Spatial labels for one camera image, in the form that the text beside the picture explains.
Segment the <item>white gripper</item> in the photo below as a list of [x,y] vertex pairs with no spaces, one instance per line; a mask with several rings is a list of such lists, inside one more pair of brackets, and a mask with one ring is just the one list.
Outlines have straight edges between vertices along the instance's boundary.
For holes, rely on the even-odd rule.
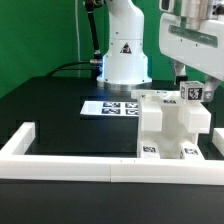
[[224,0],[159,0],[159,49],[173,59],[174,84],[187,81],[186,66],[206,75],[204,102],[224,81]]

